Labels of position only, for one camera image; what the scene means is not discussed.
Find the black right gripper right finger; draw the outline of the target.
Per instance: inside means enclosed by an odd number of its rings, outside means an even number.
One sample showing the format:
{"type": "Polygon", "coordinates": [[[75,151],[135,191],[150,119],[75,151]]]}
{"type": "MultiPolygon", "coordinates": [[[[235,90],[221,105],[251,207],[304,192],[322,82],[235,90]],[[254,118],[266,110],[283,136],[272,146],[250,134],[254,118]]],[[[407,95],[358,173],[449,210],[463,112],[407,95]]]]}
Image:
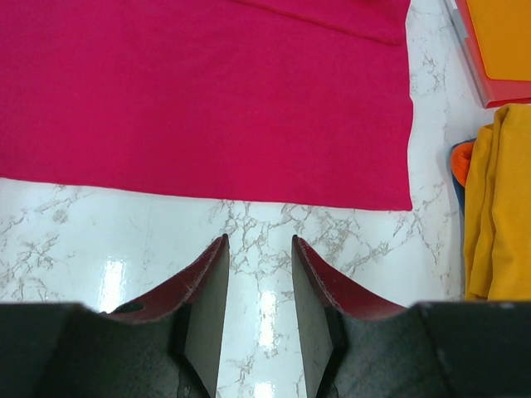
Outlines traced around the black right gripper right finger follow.
{"type": "Polygon", "coordinates": [[[527,302],[404,308],[292,239],[292,277],[310,397],[527,397],[527,302]]]}

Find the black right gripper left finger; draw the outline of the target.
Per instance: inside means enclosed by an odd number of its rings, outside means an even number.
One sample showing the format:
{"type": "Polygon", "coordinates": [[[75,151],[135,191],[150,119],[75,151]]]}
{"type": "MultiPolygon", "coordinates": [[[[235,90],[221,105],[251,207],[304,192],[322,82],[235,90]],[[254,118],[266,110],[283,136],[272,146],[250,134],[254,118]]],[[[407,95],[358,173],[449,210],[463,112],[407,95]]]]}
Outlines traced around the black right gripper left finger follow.
{"type": "Polygon", "coordinates": [[[229,243],[98,313],[80,303],[1,307],[4,397],[213,397],[222,349],[229,243]]]}

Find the magenta pink t-shirt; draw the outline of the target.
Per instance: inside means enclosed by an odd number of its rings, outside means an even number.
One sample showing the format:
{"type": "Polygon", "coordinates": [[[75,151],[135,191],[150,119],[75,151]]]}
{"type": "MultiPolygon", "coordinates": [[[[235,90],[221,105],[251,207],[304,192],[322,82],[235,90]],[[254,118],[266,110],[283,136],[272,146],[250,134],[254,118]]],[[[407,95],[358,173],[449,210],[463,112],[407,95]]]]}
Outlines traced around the magenta pink t-shirt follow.
{"type": "Polygon", "coordinates": [[[4,1],[1,174],[409,211],[407,1],[4,1]]]}

